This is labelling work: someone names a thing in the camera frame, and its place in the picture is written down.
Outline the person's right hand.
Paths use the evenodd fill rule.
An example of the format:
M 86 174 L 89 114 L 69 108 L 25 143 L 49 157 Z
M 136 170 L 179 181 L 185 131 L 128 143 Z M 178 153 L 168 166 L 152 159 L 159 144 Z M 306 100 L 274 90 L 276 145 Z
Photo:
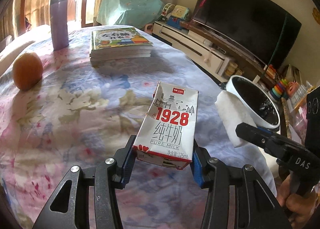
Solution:
M 290 193 L 290 175 L 277 189 L 277 200 L 281 207 L 288 208 L 293 215 L 289 218 L 292 228 L 303 228 L 318 206 L 318 194 L 315 189 L 309 196 Z

